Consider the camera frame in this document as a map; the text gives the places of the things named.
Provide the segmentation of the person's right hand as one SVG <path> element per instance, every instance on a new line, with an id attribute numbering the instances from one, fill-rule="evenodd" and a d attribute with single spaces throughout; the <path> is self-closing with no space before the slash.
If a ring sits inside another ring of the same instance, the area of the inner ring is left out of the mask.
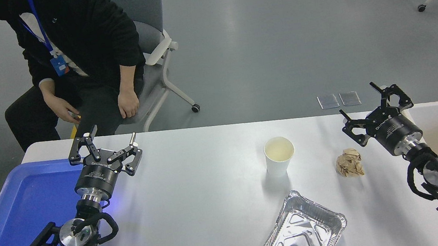
<path id="1" fill-rule="evenodd" d="M 50 92 L 42 93 L 42 97 L 46 105 L 59 119 L 74 124 L 80 123 L 79 111 L 69 102 Z"/>

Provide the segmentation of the person's left hand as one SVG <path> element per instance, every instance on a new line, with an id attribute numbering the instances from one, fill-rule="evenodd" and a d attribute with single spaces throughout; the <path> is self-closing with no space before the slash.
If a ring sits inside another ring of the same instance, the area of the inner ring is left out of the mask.
<path id="1" fill-rule="evenodd" d="M 135 116 L 140 107 L 139 99 L 133 89 L 120 90 L 117 101 L 122 119 Z"/>

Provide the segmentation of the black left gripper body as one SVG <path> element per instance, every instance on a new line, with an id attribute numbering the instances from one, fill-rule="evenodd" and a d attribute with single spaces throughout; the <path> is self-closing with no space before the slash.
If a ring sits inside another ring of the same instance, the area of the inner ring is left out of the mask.
<path id="1" fill-rule="evenodd" d="M 75 193 L 84 195 L 97 195 L 97 197 L 111 198 L 114 192 L 119 171 L 122 168 L 120 161 L 109 164 L 108 158 L 116 152 L 113 150 L 99 149 L 101 159 L 96 161 L 93 154 L 83 159 L 81 175 L 75 185 Z"/>

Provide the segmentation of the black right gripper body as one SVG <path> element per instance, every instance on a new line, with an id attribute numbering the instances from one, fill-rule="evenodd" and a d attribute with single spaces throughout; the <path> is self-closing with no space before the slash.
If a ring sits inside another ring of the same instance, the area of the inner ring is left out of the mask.
<path id="1" fill-rule="evenodd" d="M 415 123 L 402 115 L 398 107 L 377 108 L 368 115 L 372 123 L 370 135 L 390 154 L 407 153 L 406 141 L 420 141 L 423 132 Z"/>

